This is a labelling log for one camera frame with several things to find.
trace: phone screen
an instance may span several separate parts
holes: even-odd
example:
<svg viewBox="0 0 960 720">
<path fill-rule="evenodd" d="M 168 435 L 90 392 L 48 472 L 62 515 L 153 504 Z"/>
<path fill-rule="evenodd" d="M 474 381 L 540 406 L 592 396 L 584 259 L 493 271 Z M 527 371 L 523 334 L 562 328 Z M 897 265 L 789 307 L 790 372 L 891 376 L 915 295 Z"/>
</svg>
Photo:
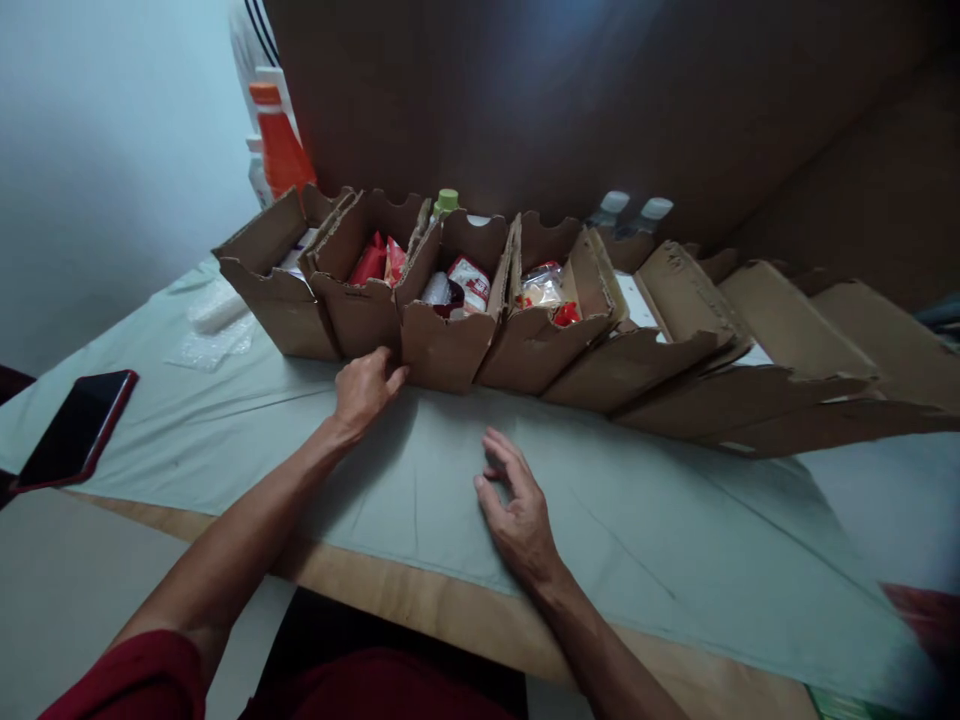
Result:
<svg viewBox="0 0 960 720">
<path fill-rule="evenodd" d="M 80 378 L 20 473 L 21 488 L 55 483 L 83 470 L 125 383 L 126 371 Z"/>
</svg>

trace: orange bottle cap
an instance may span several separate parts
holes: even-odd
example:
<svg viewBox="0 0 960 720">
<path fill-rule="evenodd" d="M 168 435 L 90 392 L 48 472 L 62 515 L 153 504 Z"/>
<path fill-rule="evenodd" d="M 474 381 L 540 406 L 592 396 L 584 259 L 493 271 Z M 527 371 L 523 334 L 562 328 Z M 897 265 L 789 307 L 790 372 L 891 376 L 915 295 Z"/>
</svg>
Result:
<svg viewBox="0 0 960 720">
<path fill-rule="evenodd" d="M 250 97 L 257 105 L 279 105 L 280 88 L 273 83 L 250 83 Z"/>
</svg>

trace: white bottle cap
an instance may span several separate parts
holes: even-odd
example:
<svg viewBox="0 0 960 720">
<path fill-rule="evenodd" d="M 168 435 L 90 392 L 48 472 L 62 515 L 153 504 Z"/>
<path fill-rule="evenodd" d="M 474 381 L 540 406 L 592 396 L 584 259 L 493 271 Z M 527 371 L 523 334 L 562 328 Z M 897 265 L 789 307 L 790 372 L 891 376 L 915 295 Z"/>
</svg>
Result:
<svg viewBox="0 0 960 720">
<path fill-rule="evenodd" d="M 650 198 L 640 214 L 651 220 L 662 220 L 673 210 L 673 203 L 666 198 Z"/>
<path fill-rule="evenodd" d="M 619 190 L 611 190 L 604 196 L 603 202 L 600 203 L 600 209 L 617 215 L 627 206 L 628 202 L 630 202 L 629 195 Z"/>
</svg>

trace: red snack package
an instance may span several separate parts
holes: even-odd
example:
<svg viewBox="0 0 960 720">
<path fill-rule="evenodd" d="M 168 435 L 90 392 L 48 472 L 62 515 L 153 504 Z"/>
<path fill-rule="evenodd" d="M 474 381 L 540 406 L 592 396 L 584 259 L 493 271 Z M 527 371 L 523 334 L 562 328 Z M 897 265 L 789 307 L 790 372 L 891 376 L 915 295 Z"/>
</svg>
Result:
<svg viewBox="0 0 960 720">
<path fill-rule="evenodd" d="M 350 275 L 350 284 L 362 286 L 367 284 L 370 278 L 383 280 L 383 271 L 387 264 L 387 246 L 383 244 L 383 238 L 380 237 L 378 230 L 373 234 L 373 239 L 367 243 L 367 247 L 360 256 L 360 262 L 353 269 Z"/>
<path fill-rule="evenodd" d="M 383 271 L 383 279 L 390 287 L 396 287 L 403 277 L 403 265 L 407 261 L 407 254 L 389 235 L 387 236 L 387 266 Z"/>
<path fill-rule="evenodd" d="M 575 322 L 580 322 L 580 313 L 577 312 L 576 303 L 564 303 L 557 308 L 556 315 L 553 316 L 553 324 L 557 327 L 567 327 Z"/>
</svg>

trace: transparent bottle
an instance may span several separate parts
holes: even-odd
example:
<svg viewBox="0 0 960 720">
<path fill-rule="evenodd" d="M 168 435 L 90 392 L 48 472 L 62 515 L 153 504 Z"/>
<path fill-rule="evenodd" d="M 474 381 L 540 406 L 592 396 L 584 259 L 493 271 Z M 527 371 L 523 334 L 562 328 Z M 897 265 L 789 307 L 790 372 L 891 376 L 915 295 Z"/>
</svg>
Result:
<svg viewBox="0 0 960 720">
<path fill-rule="evenodd" d="M 673 210 L 673 203 L 666 198 L 650 198 L 647 204 L 643 206 L 640 214 L 632 222 L 617 228 L 616 237 L 618 239 L 630 237 L 638 232 L 648 232 L 653 235 L 657 231 L 657 226 L 670 211 Z"/>
<path fill-rule="evenodd" d="M 617 217 L 630 202 L 630 196 L 619 190 L 611 190 L 600 203 L 600 209 L 583 221 L 587 227 L 614 227 Z"/>
<path fill-rule="evenodd" d="M 247 176 L 250 185 L 257 194 L 260 209 L 266 210 L 273 205 L 273 192 L 267 182 L 267 174 L 263 169 L 263 139 L 259 135 L 247 136 L 247 147 L 250 148 L 250 170 Z"/>
</svg>

